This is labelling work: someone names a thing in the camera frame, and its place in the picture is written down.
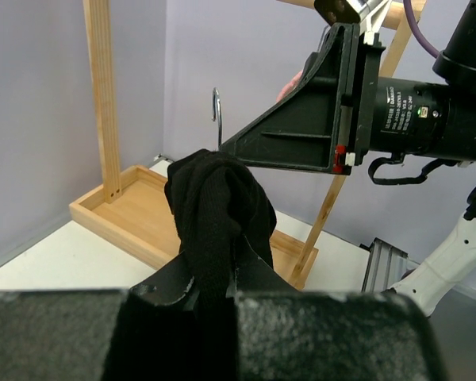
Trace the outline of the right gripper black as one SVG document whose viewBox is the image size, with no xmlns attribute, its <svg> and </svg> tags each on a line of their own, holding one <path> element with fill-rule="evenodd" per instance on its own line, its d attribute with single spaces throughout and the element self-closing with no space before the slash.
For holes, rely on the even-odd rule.
<svg viewBox="0 0 476 381">
<path fill-rule="evenodd" d="M 370 148 L 384 49 L 377 33 L 334 24 L 296 88 L 221 151 L 250 167 L 349 175 Z"/>
</svg>

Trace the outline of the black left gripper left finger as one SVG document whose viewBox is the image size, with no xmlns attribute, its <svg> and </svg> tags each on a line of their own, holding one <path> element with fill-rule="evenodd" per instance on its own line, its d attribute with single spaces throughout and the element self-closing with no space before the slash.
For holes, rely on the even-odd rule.
<svg viewBox="0 0 476 381">
<path fill-rule="evenodd" d="M 195 380 L 194 298 L 182 258 L 129 290 L 0 291 L 0 380 Z"/>
</svg>

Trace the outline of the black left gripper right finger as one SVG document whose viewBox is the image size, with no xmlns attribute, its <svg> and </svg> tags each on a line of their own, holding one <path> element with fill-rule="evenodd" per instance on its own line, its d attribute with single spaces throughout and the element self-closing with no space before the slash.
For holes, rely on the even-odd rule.
<svg viewBox="0 0 476 381">
<path fill-rule="evenodd" d="M 240 238 L 228 380 L 445 380 L 427 318 L 391 293 L 297 291 Z"/>
</svg>

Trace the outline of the white hanger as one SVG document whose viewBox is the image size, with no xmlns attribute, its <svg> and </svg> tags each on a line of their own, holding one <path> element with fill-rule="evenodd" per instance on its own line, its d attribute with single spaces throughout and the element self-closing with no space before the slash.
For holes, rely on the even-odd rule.
<svg viewBox="0 0 476 381">
<path fill-rule="evenodd" d="M 212 121 L 217 123 L 217 149 L 221 150 L 223 122 L 222 122 L 222 112 L 221 112 L 221 97 L 216 87 L 213 88 L 213 92 L 212 92 L 212 104 L 213 104 Z"/>
</svg>

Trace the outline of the black garment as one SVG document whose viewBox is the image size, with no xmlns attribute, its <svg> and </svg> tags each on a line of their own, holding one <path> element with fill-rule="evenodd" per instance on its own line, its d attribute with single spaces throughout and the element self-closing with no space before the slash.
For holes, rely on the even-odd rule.
<svg viewBox="0 0 476 381">
<path fill-rule="evenodd" d="M 207 149 L 170 164 L 164 193 L 181 241 L 179 251 L 199 289 L 202 377 L 224 380 L 234 368 L 225 316 L 233 257 L 250 247 L 268 266 L 273 264 L 275 211 L 243 163 Z"/>
</svg>

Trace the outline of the pink hanger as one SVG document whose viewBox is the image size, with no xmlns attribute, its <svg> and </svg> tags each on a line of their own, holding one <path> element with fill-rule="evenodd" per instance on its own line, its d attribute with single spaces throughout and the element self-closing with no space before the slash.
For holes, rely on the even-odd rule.
<svg viewBox="0 0 476 381">
<path fill-rule="evenodd" d="M 299 71 L 280 91 L 276 98 L 276 102 L 281 102 L 292 90 L 294 90 L 302 77 L 303 71 Z"/>
</svg>

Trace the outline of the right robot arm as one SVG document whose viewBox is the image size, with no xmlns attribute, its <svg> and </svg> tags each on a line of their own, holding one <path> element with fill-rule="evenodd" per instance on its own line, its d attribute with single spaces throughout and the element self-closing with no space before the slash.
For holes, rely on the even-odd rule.
<svg viewBox="0 0 476 381">
<path fill-rule="evenodd" d="M 388 1 L 316 1 L 330 29 L 293 90 L 228 139 L 222 152 L 250 167 L 333 175 L 322 206 L 332 208 L 344 179 L 378 152 L 373 183 L 423 183 L 442 166 L 476 162 L 476 1 L 468 3 L 444 50 L 419 30 L 411 2 L 407 28 L 435 58 L 443 84 L 387 76 L 379 30 Z"/>
</svg>

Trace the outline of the wooden clothes rack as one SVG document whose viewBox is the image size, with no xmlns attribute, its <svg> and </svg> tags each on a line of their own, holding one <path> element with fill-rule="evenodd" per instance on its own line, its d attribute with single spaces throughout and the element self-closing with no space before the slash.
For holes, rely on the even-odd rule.
<svg viewBox="0 0 476 381">
<path fill-rule="evenodd" d="M 372 13 L 372 21 L 396 30 L 380 76 L 393 76 L 412 36 L 404 6 L 382 1 L 388 11 Z M 72 219 L 138 260 L 159 268 L 179 250 L 174 219 L 164 197 L 166 179 L 141 165 L 121 171 L 109 1 L 83 1 L 86 41 L 94 93 L 94 111 L 103 184 L 70 204 Z M 302 246 L 301 240 L 275 231 L 271 238 L 274 269 L 301 290 L 317 258 L 315 249 L 325 222 L 344 184 L 333 177 L 316 221 Z"/>
</svg>

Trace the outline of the aluminium rail table edge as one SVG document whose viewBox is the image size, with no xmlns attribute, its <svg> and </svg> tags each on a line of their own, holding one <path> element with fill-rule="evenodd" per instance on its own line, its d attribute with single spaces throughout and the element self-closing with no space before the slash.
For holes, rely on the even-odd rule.
<svg viewBox="0 0 476 381">
<path fill-rule="evenodd" d="M 362 292 L 382 292 L 402 280 L 419 265 L 411 260 L 407 252 L 374 238 L 369 246 L 361 245 L 369 252 L 363 279 Z"/>
</svg>

